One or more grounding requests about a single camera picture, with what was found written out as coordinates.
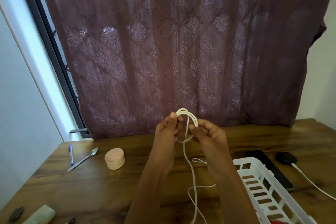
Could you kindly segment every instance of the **smartphone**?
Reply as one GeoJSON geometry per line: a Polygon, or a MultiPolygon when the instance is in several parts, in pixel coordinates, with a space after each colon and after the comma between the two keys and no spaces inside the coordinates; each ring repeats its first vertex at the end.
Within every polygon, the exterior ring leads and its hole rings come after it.
{"type": "Polygon", "coordinates": [[[287,190],[294,189],[293,184],[284,176],[284,174],[273,164],[273,162],[266,156],[262,150],[245,151],[246,157],[254,157],[260,160],[268,170],[272,171],[274,177],[287,190]]]}

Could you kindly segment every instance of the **white plastic basket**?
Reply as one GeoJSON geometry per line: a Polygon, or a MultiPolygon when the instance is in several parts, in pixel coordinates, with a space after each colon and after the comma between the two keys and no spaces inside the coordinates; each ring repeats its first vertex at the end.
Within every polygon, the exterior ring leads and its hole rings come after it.
{"type": "Polygon", "coordinates": [[[270,218],[288,224],[317,224],[260,160],[247,157],[234,159],[233,163],[246,187],[260,223],[268,224],[270,218]]]}

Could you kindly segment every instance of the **round container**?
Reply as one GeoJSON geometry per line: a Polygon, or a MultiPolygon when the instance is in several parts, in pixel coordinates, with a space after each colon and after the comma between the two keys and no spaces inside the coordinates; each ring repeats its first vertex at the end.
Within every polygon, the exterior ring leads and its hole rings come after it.
{"type": "Polygon", "coordinates": [[[105,155],[107,167],[111,170],[121,168],[125,163],[124,151],[120,148],[114,148],[105,155]]]}

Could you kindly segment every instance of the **metal spoon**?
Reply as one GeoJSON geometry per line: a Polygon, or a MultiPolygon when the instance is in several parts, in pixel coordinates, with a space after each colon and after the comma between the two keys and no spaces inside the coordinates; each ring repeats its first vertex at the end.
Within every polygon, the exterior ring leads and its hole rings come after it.
{"type": "Polygon", "coordinates": [[[97,151],[98,151],[98,147],[94,148],[94,149],[91,151],[91,154],[90,154],[89,156],[87,156],[86,158],[83,158],[81,161],[79,161],[78,163],[76,163],[76,164],[74,164],[72,167],[70,167],[70,168],[68,169],[68,172],[71,171],[71,170],[73,170],[73,169],[74,169],[76,166],[78,166],[80,163],[86,161],[88,158],[94,156],[94,155],[97,153],[97,151]]]}

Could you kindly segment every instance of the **pen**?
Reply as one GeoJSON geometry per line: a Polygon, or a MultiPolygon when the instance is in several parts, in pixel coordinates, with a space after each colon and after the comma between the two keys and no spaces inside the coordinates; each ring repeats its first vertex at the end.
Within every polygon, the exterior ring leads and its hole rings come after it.
{"type": "Polygon", "coordinates": [[[69,152],[70,152],[70,164],[71,164],[71,166],[73,166],[74,165],[74,157],[72,155],[72,145],[71,144],[69,145],[69,152]]]}

